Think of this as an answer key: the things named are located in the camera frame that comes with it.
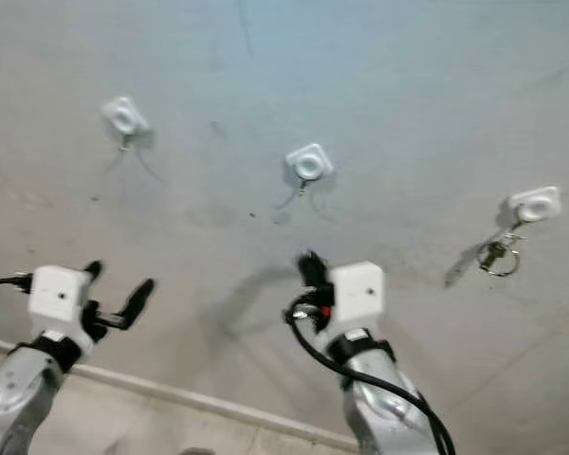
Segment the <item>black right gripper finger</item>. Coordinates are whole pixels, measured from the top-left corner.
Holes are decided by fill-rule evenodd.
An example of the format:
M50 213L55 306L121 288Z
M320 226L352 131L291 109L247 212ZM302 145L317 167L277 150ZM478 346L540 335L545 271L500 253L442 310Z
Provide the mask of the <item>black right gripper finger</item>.
M312 292L331 290L327 261L314 250L306 250L298 256L296 266L303 286Z

